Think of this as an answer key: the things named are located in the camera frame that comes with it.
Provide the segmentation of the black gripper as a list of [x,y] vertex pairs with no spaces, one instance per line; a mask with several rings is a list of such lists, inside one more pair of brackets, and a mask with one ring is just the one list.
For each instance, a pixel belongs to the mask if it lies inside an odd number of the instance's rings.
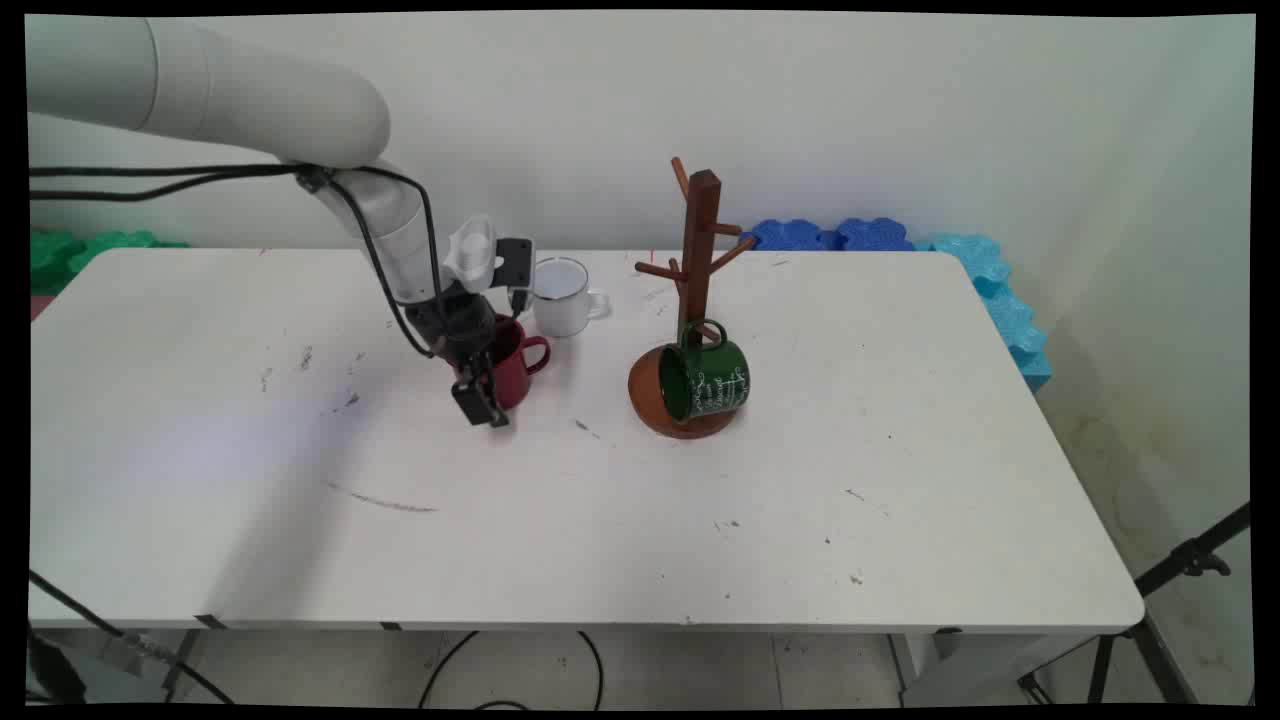
[[425,350],[454,368],[451,396],[470,424],[507,427],[509,418],[498,401],[502,342],[486,297],[451,284],[443,300],[406,305],[404,315]]

